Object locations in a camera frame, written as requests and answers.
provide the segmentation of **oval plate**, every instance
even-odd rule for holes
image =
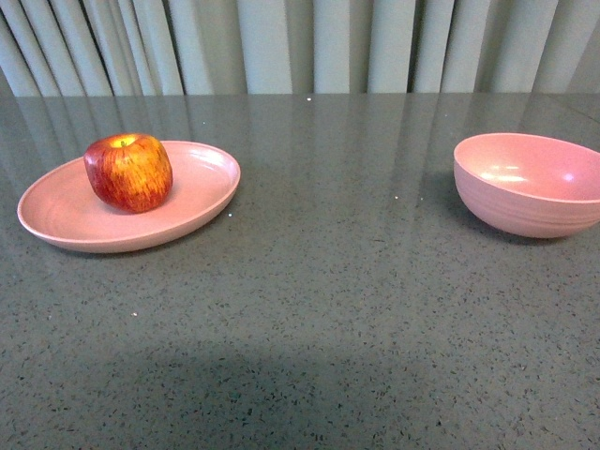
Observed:
[[[167,201],[141,214],[101,201],[87,179],[83,158],[39,178],[19,200],[26,230],[60,248],[118,253],[158,246],[199,229],[230,202],[240,181],[237,161],[197,142],[163,141],[173,171]]]

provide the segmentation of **curtain fold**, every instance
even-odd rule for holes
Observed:
[[[600,92],[598,0],[0,0],[0,96]]]

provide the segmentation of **red apple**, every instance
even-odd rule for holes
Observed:
[[[96,195],[130,213],[161,206],[173,187],[165,147],[147,134],[117,134],[96,141],[85,151],[83,162]]]

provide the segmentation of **bowl rim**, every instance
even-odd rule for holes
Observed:
[[[530,134],[530,133],[517,133],[517,132],[494,132],[494,133],[481,133],[481,134],[474,134],[468,138],[465,138],[463,140],[461,140],[455,147],[454,152],[453,152],[453,156],[454,156],[454,163],[455,163],[455,181],[456,181],[456,165],[458,165],[460,167],[460,169],[462,169],[463,171],[465,171],[466,173],[468,173],[470,176],[473,176],[474,178],[478,179],[479,181],[481,181],[482,183],[492,187],[492,188],[496,188],[499,190],[503,190],[505,192],[510,192],[512,194],[518,195],[520,197],[526,197],[526,198],[530,198],[530,199],[535,199],[535,200],[541,200],[544,202],[551,202],[551,203],[566,203],[566,204],[595,204],[595,203],[600,203],[600,197],[596,198],[596,199],[592,199],[592,200],[565,200],[565,199],[557,199],[554,197],[545,197],[545,196],[541,196],[541,195],[533,195],[533,194],[528,194],[525,192],[521,192],[519,190],[516,189],[511,189],[509,187],[500,187],[498,185],[495,185],[493,183],[490,183],[488,180],[486,180],[485,178],[479,176],[477,173],[474,173],[472,171],[470,171],[467,167],[465,167],[465,165],[462,164],[462,162],[459,160],[458,158],[458,151],[459,151],[459,147],[461,147],[462,144],[464,144],[467,141],[473,141],[476,139],[481,139],[484,137],[492,137],[492,136],[518,136],[518,137],[523,137],[523,138],[534,138],[536,140],[542,140],[542,141],[552,141],[555,143],[565,143],[569,146],[572,146],[574,148],[576,148],[579,151],[584,151],[587,153],[593,153],[594,155],[596,155],[597,158],[600,158],[600,152],[597,152],[595,150],[592,150],[589,147],[586,147],[584,145],[580,145],[578,143],[574,143],[574,142],[569,142],[569,141],[565,141],[562,139],[557,139],[557,138],[551,138],[549,136],[542,136],[542,135],[538,135],[538,134]]]

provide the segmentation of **table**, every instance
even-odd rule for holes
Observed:
[[[600,150],[600,96],[2,98],[0,447],[600,446],[600,226],[537,241],[462,204],[453,149]],[[122,131],[214,145],[207,226],[93,255],[28,233],[42,174]]]

